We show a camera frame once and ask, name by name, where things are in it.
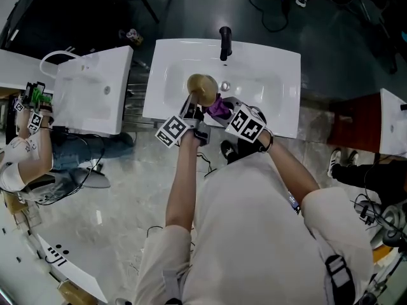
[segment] person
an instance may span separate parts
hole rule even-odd
[[[99,138],[49,130],[52,115],[47,111],[49,109],[48,105],[40,106],[43,119],[40,129],[33,135],[27,127],[31,110],[24,109],[18,114],[18,136],[0,150],[0,189],[14,193],[50,170],[63,172],[92,158],[115,158],[132,152],[134,143],[126,133],[113,138]],[[72,188],[72,184],[65,184],[60,192],[69,193]]]
[[[407,161],[392,160],[389,164],[359,165],[359,154],[353,151],[345,166],[341,150],[335,149],[329,159],[328,176],[347,185],[372,190],[378,194],[382,207],[407,199]]]
[[[341,296],[349,304],[362,296],[373,253],[345,191],[319,189],[273,140],[262,131],[258,143],[268,151],[234,161],[236,151],[223,144],[229,165],[210,174],[196,198],[200,142],[191,130],[185,133],[165,227],[144,244],[135,304],[332,304],[326,248],[346,262],[344,281],[352,276]],[[288,191],[303,218],[289,204]],[[191,255],[192,225],[197,238]]]

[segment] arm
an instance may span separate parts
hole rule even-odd
[[[259,141],[267,147],[270,141],[270,134],[267,131],[263,131],[259,136]],[[288,191],[290,191],[301,206],[303,199],[308,193],[319,189],[318,183],[310,172],[276,140],[273,141],[273,145],[268,153],[272,157]]]
[[[192,228],[197,194],[197,151],[200,141],[190,130],[185,133],[177,162],[177,171],[172,184],[165,213],[165,225]]]
[[[18,136],[20,138],[27,139],[30,136],[30,131],[27,128],[30,116],[30,109],[24,109],[22,112],[17,114]]]
[[[40,139],[41,149],[39,150],[39,159],[26,160],[18,163],[18,171],[20,172],[21,179],[25,185],[35,179],[43,176],[52,169],[52,144],[50,138],[50,131],[48,128],[49,117],[44,116],[41,122]]]

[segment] bottle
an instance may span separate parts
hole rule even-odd
[[[144,40],[140,33],[138,33],[134,28],[129,30],[129,32],[126,34],[126,37],[137,46],[139,46]]]

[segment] white hose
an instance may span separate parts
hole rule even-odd
[[[73,53],[71,53],[71,52],[66,52],[66,51],[54,51],[54,52],[51,52],[51,53],[47,54],[45,57],[43,57],[43,59],[42,59],[41,62],[39,63],[39,70],[40,70],[45,76],[51,77],[51,78],[53,78],[53,79],[56,79],[56,78],[57,78],[56,75],[50,74],[50,73],[48,73],[48,72],[45,72],[45,71],[43,70],[43,64],[44,64],[44,62],[45,62],[45,60],[46,60],[47,58],[50,58],[50,57],[52,57],[52,56],[54,56],[54,55],[58,55],[58,54],[68,55],[69,57],[72,57],[72,58],[81,58],[79,55],[73,54]]]

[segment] floor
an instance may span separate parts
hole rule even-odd
[[[348,99],[386,88],[407,99],[404,89],[407,64],[397,56],[399,71],[389,74],[389,61],[370,52],[372,40],[355,16],[329,0],[311,0],[307,7],[291,3],[289,25],[270,34],[261,15],[247,0],[148,0],[160,23],[155,24],[140,1],[132,2],[132,26],[144,36],[134,58],[149,64],[156,39],[219,39],[219,28],[229,26],[233,40],[263,44],[301,54],[302,94],[327,99]],[[278,29],[284,24],[280,0],[253,0],[268,11],[266,23]],[[372,20],[378,11],[370,1],[366,7]]]
[[[342,186],[350,200],[361,189],[343,185],[326,175],[329,157],[335,146],[325,144],[333,116],[325,111],[301,107],[298,139],[277,138],[308,168],[321,187]],[[137,133],[131,156],[104,162],[103,172],[110,189],[82,189],[50,207],[39,209],[43,225],[67,223],[78,238],[98,245],[113,245],[122,280],[118,296],[132,299],[147,229],[162,226],[165,207],[175,174],[177,148],[167,149],[154,136],[154,130]],[[211,142],[202,148],[213,168],[226,165],[219,145],[230,136],[213,129]],[[349,155],[344,150],[343,158]],[[374,154],[360,152],[359,162],[372,164]],[[208,171],[198,160],[198,189]]]

